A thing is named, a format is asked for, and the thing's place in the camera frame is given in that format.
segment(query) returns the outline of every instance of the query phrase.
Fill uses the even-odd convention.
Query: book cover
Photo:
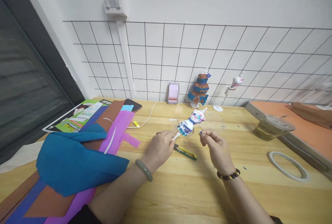
[[[60,118],[43,128],[46,132],[79,132],[90,117],[101,107],[112,102],[102,99],[85,100]]]

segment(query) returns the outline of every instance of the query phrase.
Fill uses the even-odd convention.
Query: person
[[[175,140],[171,140],[173,137],[173,132],[163,131],[152,138],[146,154],[141,159],[141,162],[152,174],[172,154],[175,143]],[[237,170],[232,162],[227,140],[213,130],[204,130],[200,133],[200,141],[202,146],[209,147],[211,161],[223,178],[222,181],[235,209],[238,222],[240,224],[281,223],[276,217],[274,217],[276,222],[272,220],[273,217],[266,213],[241,176],[236,173]],[[236,176],[231,180],[226,180],[229,175]],[[112,182],[103,193],[95,197],[88,206],[84,205],[69,224],[119,223],[135,192],[147,180],[148,176],[143,170],[137,164],[133,165]]]

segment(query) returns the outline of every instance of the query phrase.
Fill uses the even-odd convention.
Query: roll of tape
[[[302,174],[302,177],[296,177],[296,176],[293,176],[292,174],[288,173],[287,171],[285,171],[282,167],[280,167],[280,165],[274,160],[273,156],[274,155],[278,155],[278,156],[281,156],[285,159],[287,159],[289,162],[291,162],[292,164],[294,164],[294,166],[301,172]],[[290,158],[289,156],[281,153],[281,152],[276,152],[276,151],[270,151],[268,153],[268,158],[270,160],[270,162],[281,172],[283,173],[285,176],[287,176],[288,178],[290,179],[293,179],[295,181],[299,181],[299,182],[307,182],[309,181],[309,175],[307,173],[307,171],[305,170],[305,168],[300,165],[298,162],[296,162],[293,158]]]

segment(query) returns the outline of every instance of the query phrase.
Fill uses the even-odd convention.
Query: jade bangle
[[[148,178],[148,181],[153,182],[153,176],[152,176],[151,172],[149,171],[149,169],[144,165],[144,163],[142,163],[141,160],[137,159],[135,161],[135,164],[143,171],[145,176]]]

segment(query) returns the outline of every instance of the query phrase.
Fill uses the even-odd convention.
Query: wall outlet
[[[103,0],[106,14],[111,16],[127,17],[127,6],[125,0]]]

